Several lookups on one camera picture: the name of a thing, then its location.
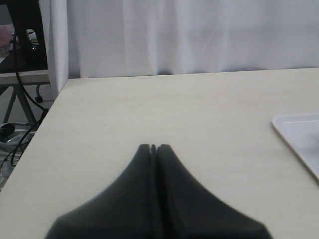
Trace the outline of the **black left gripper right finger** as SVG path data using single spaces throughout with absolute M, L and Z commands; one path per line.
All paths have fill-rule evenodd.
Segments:
M 157 189 L 166 239 L 270 239 L 261 222 L 227 205 L 202 186 L 170 145 L 156 155 Z

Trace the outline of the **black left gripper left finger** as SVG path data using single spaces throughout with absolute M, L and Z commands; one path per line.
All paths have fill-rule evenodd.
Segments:
M 122 174 L 98 196 L 56 219 L 48 239 L 155 239 L 154 145 L 141 144 Z

